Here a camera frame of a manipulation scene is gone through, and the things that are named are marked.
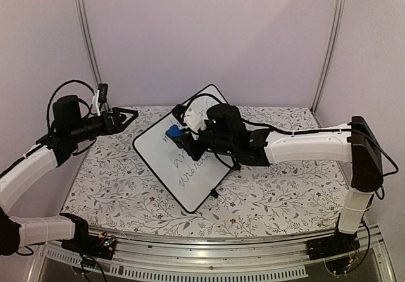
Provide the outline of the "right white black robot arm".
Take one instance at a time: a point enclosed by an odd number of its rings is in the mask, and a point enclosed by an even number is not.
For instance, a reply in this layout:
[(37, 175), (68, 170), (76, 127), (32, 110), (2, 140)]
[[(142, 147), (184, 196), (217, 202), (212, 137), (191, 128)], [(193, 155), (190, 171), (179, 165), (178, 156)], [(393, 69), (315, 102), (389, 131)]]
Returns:
[(341, 254), (351, 245), (360, 220), (369, 208), (372, 196), (383, 187), (388, 176), (383, 172), (386, 152), (360, 116), (334, 128), (285, 131), (270, 125), (247, 130), (237, 119), (210, 118), (202, 126), (166, 131), (178, 148), (195, 161), (205, 152), (232, 159), (232, 169), (244, 166), (270, 166), (289, 161), (337, 161), (352, 165), (351, 185), (337, 222), (337, 232), (327, 241), (332, 254)]

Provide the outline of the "blue whiteboard eraser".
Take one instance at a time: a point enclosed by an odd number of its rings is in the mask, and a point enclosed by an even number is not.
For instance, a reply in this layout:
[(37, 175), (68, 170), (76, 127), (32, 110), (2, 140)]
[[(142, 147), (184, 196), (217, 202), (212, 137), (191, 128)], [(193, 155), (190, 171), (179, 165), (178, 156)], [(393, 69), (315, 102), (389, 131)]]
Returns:
[(169, 138), (178, 138), (183, 136), (184, 133), (179, 129), (178, 125), (172, 125), (167, 131), (166, 136)]

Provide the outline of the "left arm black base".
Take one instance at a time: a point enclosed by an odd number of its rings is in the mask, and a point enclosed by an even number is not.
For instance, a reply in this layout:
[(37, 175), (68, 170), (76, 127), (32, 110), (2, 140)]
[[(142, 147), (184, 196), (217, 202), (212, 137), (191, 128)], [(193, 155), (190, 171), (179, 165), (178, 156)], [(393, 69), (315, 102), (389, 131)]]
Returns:
[(101, 235), (91, 235), (85, 219), (69, 213), (61, 213), (61, 215), (74, 224), (73, 238), (61, 241), (63, 249), (106, 260), (113, 258), (116, 248), (116, 238), (113, 235), (109, 236), (106, 232)]

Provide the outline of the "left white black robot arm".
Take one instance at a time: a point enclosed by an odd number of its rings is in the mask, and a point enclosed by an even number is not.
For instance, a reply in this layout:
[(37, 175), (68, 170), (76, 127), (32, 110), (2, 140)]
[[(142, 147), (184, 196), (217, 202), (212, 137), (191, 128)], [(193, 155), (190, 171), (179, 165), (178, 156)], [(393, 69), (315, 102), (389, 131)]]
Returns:
[(1, 255), (19, 248), (63, 242), (64, 248), (91, 254), (96, 237), (89, 235), (86, 220), (69, 213), (48, 218), (9, 216), (16, 201), (43, 176), (78, 154), (79, 143), (123, 132), (138, 111), (114, 107), (94, 116), (82, 116), (78, 106), (54, 106), (50, 133), (44, 135), (21, 158), (1, 173)]

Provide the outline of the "white whiteboard black frame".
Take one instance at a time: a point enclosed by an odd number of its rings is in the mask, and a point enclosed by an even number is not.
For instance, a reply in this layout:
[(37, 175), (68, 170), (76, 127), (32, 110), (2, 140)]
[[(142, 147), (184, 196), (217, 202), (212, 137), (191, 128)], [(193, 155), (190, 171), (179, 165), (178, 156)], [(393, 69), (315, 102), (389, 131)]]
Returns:
[(194, 161), (166, 136), (172, 125), (182, 128), (172, 113), (166, 113), (133, 140), (132, 145), (149, 170), (180, 207), (193, 214), (229, 174), (212, 153)]

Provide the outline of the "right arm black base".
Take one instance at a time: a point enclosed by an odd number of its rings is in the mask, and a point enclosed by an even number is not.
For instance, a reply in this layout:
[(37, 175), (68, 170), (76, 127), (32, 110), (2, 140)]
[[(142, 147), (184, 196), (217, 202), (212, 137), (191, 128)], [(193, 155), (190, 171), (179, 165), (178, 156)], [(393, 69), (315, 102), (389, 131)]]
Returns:
[(333, 235), (315, 238), (306, 242), (306, 253), (311, 261), (325, 261), (329, 273), (347, 274), (359, 252), (360, 243), (355, 234), (335, 231)]

